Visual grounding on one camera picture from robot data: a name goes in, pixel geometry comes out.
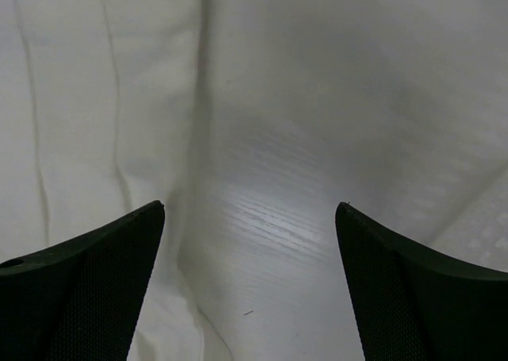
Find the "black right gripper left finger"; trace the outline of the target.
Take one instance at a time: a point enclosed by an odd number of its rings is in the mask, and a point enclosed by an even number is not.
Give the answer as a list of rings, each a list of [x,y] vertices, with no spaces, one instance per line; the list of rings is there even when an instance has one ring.
[[[125,360],[164,229],[150,202],[1,264],[3,360]]]

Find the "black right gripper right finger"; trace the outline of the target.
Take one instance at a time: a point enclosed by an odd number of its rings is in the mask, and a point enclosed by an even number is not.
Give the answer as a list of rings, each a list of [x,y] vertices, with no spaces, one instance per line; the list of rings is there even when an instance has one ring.
[[[367,360],[505,360],[507,274],[452,258],[346,202],[338,246]]]

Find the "white pleated skirt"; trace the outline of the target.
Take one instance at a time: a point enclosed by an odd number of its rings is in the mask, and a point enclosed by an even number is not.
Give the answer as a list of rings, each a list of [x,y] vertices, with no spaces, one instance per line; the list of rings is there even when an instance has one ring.
[[[348,202],[507,269],[507,0],[1,0],[1,257],[150,202],[131,360],[361,360]]]

